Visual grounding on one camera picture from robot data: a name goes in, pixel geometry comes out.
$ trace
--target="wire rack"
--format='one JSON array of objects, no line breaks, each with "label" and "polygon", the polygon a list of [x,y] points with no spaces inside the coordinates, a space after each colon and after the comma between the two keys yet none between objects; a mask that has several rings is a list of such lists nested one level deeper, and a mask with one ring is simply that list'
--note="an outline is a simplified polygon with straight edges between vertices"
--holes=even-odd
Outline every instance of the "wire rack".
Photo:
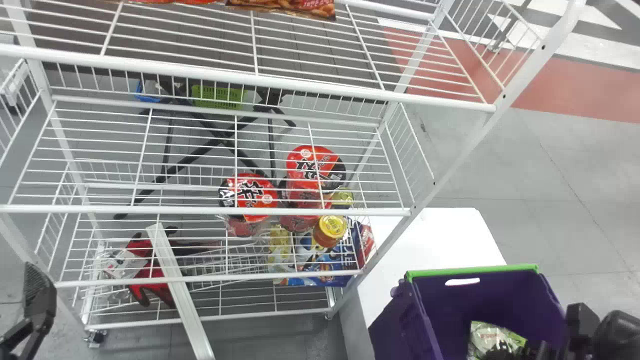
[{"label": "wire rack", "polygon": [[39,89],[24,59],[4,58],[8,66],[2,72],[0,84],[0,165],[13,144],[24,120],[40,98]]},{"label": "wire rack", "polygon": [[[140,102],[123,104],[134,107],[56,103],[9,204],[22,209],[63,206],[57,208],[63,211],[92,206],[98,212],[121,213],[171,207],[191,208],[191,213],[259,212],[219,207],[221,183],[234,174],[258,172],[278,186],[287,175],[287,156],[300,145],[323,146],[340,156],[353,207],[291,209],[284,207],[290,200],[282,199],[283,207],[272,209],[275,215],[407,215],[407,207],[433,181],[401,105],[384,127],[362,120],[296,117],[294,127],[260,119],[239,129],[243,123],[238,116],[195,119],[184,112],[144,113]],[[196,159],[193,153],[199,149],[206,153]],[[185,163],[190,158],[194,161]],[[310,201],[328,207],[328,200]]]},{"label": "wire rack", "polygon": [[[218,283],[190,294],[202,321],[324,313],[330,308],[325,288],[277,286],[264,280]],[[83,308],[79,314],[86,318],[87,329],[180,323],[176,309],[153,295],[150,305],[143,307],[123,286],[81,288],[77,304]]]},{"label": "wire rack", "polygon": [[[370,227],[367,217],[354,217],[359,224]],[[263,274],[262,278],[277,279],[287,275],[289,277],[316,276],[314,272],[326,270],[323,264],[329,264],[322,259],[311,260],[309,249],[294,242],[274,238],[271,230],[278,226],[278,219],[274,218],[263,230],[250,238],[238,238],[229,235],[225,221],[220,217],[208,217],[205,215],[139,215],[124,220],[113,220],[111,217],[100,215],[80,214],[70,217],[67,224],[58,225],[58,219],[51,218],[46,226],[51,229],[60,229],[59,232],[71,232],[71,241],[60,242],[59,237],[39,239],[39,247],[60,249],[56,256],[64,258],[64,264],[60,269],[58,286],[73,287],[78,284],[96,284],[95,281],[103,278],[106,270],[108,254],[113,250],[124,249],[136,233],[141,233],[145,238],[145,228],[153,224],[163,224],[165,228],[175,226],[177,233],[169,236],[172,249],[179,263],[179,269],[183,276],[190,278],[192,290],[204,291],[217,286],[220,281],[233,283],[256,278],[255,274]],[[375,252],[375,248],[365,249],[359,240],[354,241],[354,236],[360,236],[364,229],[350,229],[339,245],[332,250],[333,260],[338,261],[337,268],[329,268],[329,272],[335,274],[356,275]],[[288,249],[292,254],[289,258],[277,258],[268,261],[271,252]],[[155,248],[149,245],[150,255],[144,259],[158,259]],[[205,275],[219,275],[220,281]],[[153,282],[162,282],[162,279],[154,279]]]},{"label": "wire rack", "polygon": [[[53,219],[49,226],[56,227],[57,220]],[[368,218],[360,217],[357,220],[360,224],[370,226]],[[304,252],[302,246],[293,245],[293,242],[288,245],[273,242],[270,228],[253,238],[233,238],[228,235],[224,222],[218,217],[143,215],[113,220],[99,215],[81,214],[75,221],[70,218],[67,224],[61,226],[61,229],[72,231],[72,236],[66,255],[62,251],[58,254],[66,258],[57,286],[72,299],[72,306],[78,309],[88,329],[180,322],[176,310],[156,296],[147,293],[150,305],[142,306],[131,296],[126,286],[119,285],[104,273],[105,254],[124,248],[136,232],[142,232],[141,238],[144,239],[144,228],[158,223],[162,223],[165,228],[174,226],[178,229],[170,236],[172,249],[176,253],[180,271],[188,281],[188,290],[198,315],[203,321],[285,315],[288,312],[326,312],[333,300],[332,290],[318,286],[281,286],[277,284],[278,279],[283,275],[332,277],[360,274],[361,268],[375,253],[373,247],[364,256],[365,249],[355,247],[351,233],[348,233],[339,244],[340,249],[345,250],[332,252],[339,256],[339,262],[346,270],[336,271],[334,274],[325,271],[317,275],[314,269],[318,268],[302,270],[305,262],[299,260],[299,255],[305,255],[298,254],[301,250]],[[274,220],[271,226],[274,227],[277,223]],[[47,242],[46,238],[39,241],[42,244]],[[293,254],[289,261],[279,263],[268,260],[272,252],[284,247],[288,247]],[[363,258],[358,257],[356,249],[360,250]],[[157,258],[155,251],[149,257]],[[319,263],[322,264],[323,261],[313,261],[315,265]],[[283,274],[283,268],[290,268],[291,272]],[[214,278],[202,280],[204,276]],[[256,276],[262,276],[263,279],[255,279]],[[163,280],[150,278],[145,281],[158,283]]]},{"label": "wire rack", "polygon": [[[427,2],[403,3],[434,11]],[[413,19],[427,24],[423,31],[401,31],[380,23],[384,13],[343,4],[337,4],[335,22],[239,12],[221,4],[37,0],[25,6],[13,0],[2,6],[25,12],[32,32],[3,33],[32,38],[38,48],[386,91],[400,87],[409,94],[485,103],[428,13],[416,11],[420,19]],[[89,83],[84,90],[124,91],[102,85]]]},{"label": "wire rack", "polygon": [[[342,289],[281,280],[339,278],[356,288],[550,56],[534,50],[555,51],[580,7],[572,3],[573,13],[542,40],[505,1],[336,3],[335,22],[219,3],[0,4],[0,22],[8,25],[0,34],[20,43],[0,48],[24,58],[0,85],[0,165],[38,99],[47,113],[0,204],[0,231],[10,243],[20,238],[4,213],[42,217],[36,260],[85,327],[184,322],[202,350],[206,337],[193,327],[193,307],[202,321],[331,316],[349,293],[336,299]],[[423,150],[405,103],[493,114],[452,165],[434,174],[433,154]],[[288,155],[301,145],[340,158],[351,206],[332,208],[323,195],[309,199],[317,208],[300,209],[279,197],[263,231],[234,236],[225,217],[264,210],[221,204],[225,180],[253,172],[277,188],[287,181]],[[311,261],[299,234],[275,241],[284,216],[331,214],[362,225],[325,251],[331,261]],[[362,243],[368,217],[377,215],[404,217],[378,253]],[[164,245],[152,243],[141,256],[167,276],[118,279],[105,271],[109,254],[136,233],[144,238],[147,228],[169,226],[174,234],[149,239]],[[283,249],[292,255],[273,255]],[[168,284],[188,311],[181,317],[155,297],[141,305],[126,287],[141,284]]]}]

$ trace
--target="red noodle cup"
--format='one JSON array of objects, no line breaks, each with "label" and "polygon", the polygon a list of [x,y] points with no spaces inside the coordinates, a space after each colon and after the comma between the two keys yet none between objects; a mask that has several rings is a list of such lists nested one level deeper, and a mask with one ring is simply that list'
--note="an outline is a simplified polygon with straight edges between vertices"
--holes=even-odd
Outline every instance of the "red noodle cup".
[{"label": "red noodle cup", "polygon": [[[287,179],[283,179],[278,184],[278,196],[280,200],[284,202],[288,208],[297,208],[299,202],[287,202]],[[320,202],[315,202],[314,206],[321,208]],[[326,209],[331,207],[331,202],[325,202],[324,207]],[[292,233],[300,233],[302,231],[309,230],[313,227],[318,219],[319,215],[282,215],[280,217],[280,225]]]},{"label": "red noodle cup", "polygon": [[287,156],[287,196],[299,208],[322,208],[321,193],[330,200],[346,176],[340,156],[326,147],[301,145]]},{"label": "red noodle cup", "polygon": [[[275,208],[278,206],[278,193],[273,185],[264,177],[245,172],[236,177],[222,181],[218,193],[220,206],[223,208]],[[229,215],[227,229],[234,236],[249,237],[255,235],[269,218],[264,215]]]}]

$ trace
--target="purple shopping basket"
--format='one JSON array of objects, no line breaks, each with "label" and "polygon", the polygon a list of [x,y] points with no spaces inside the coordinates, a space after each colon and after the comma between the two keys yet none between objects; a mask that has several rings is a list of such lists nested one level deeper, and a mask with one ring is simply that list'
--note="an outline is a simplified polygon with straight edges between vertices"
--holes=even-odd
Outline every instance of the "purple shopping basket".
[{"label": "purple shopping basket", "polygon": [[[479,281],[445,285],[451,279]],[[568,336],[564,311],[536,265],[409,271],[392,297],[369,327],[377,360],[464,360],[472,320],[557,349]]]}]

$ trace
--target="basket handle opening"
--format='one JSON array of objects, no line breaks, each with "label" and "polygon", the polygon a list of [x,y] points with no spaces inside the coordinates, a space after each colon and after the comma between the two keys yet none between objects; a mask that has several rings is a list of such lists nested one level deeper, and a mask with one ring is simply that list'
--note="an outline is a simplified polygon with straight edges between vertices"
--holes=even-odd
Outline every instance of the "basket handle opening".
[{"label": "basket handle opening", "polygon": [[469,277],[468,279],[449,279],[445,282],[445,286],[463,286],[477,284],[480,282],[479,277]]}]

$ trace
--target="white table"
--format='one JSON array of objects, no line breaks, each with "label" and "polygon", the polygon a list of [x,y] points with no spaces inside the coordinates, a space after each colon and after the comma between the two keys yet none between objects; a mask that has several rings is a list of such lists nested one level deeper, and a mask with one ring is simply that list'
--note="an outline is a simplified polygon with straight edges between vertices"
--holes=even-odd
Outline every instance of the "white table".
[{"label": "white table", "polygon": [[[400,218],[371,217],[380,246]],[[426,208],[340,310],[349,360],[373,359],[367,328],[391,301],[389,291],[407,270],[505,265],[480,212],[472,208]]]}]

